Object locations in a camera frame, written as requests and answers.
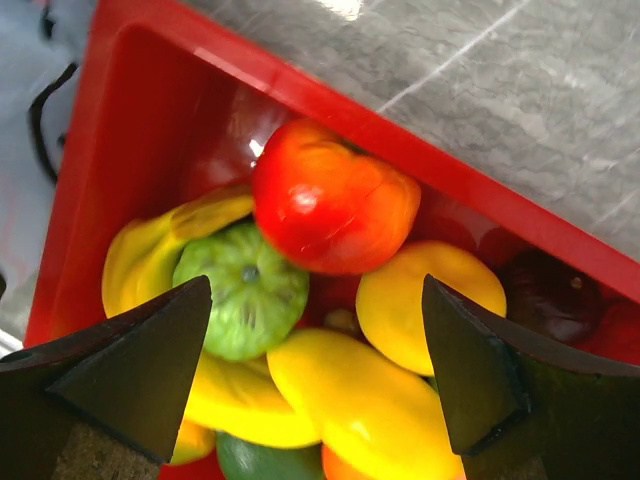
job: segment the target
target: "fake vegetable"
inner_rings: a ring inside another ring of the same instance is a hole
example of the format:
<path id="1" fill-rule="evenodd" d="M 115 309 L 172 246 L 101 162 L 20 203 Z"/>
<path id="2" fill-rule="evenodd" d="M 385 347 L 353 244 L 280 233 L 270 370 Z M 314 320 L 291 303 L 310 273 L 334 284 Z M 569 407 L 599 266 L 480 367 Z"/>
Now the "fake vegetable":
<path id="1" fill-rule="evenodd" d="M 504 316 L 498 278 L 469 252 L 438 241 L 404 247 L 381 268 L 362 276 L 356 312 L 367 340 L 401 367 L 433 376 L 422 316 L 422 287 L 431 274 L 487 310 Z"/>
<path id="2" fill-rule="evenodd" d="M 298 448 L 320 441 L 309 417 L 294 411 L 276 388 L 265 357 L 227 362 L 203 352 L 184 418 L 268 447 Z"/>
<path id="3" fill-rule="evenodd" d="M 269 448 L 221 433 L 217 454 L 226 480 L 324 480 L 320 445 Z"/>
<path id="4" fill-rule="evenodd" d="M 309 294 L 309 274 L 271 248 L 253 222 L 190 241 L 173 285 L 200 275 L 213 300 L 204 349 L 227 360 L 258 357 L 284 340 Z"/>
<path id="5" fill-rule="evenodd" d="M 330 330 L 297 329 L 267 361 L 293 409 L 363 474 L 449 480 L 462 471 L 436 393 L 371 347 Z"/>
<path id="6" fill-rule="evenodd" d="M 172 286 L 184 246 L 246 217 L 253 199 L 245 185 L 217 189 L 150 220 L 136 220 L 113 239 L 102 274 L 107 317 L 131 310 Z"/>
<path id="7" fill-rule="evenodd" d="M 169 465 L 184 465 L 209 455 L 216 446 L 216 433 L 191 422 L 182 421 Z"/>
<path id="8" fill-rule="evenodd" d="M 588 337 L 604 302 L 597 283 L 541 250 L 516 255 L 500 272 L 507 318 L 563 343 Z"/>
<path id="9" fill-rule="evenodd" d="M 420 187 L 354 153 L 330 130 L 294 120 L 267 142 L 253 173 L 255 218 L 294 264 L 333 275 L 389 260 L 407 238 Z"/>

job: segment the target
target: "red container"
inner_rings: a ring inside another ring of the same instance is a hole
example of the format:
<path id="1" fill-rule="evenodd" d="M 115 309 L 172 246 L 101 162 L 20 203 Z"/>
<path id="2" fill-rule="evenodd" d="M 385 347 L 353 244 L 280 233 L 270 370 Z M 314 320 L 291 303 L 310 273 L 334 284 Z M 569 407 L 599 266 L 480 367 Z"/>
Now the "red container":
<path id="1" fill-rule="evenodd" d="M 485 175 L 171 0 L 109 0 L 93 24 L 26 344 L 102 321 L 102 266 L 119 229 L 248 177 L 273 130 L 299 115 L 422 183 L 415 236 L 491 266 L 532 244 L 640 301 L 637 263 Z M 212 456 L 162 478 L 222 476 Z"/>

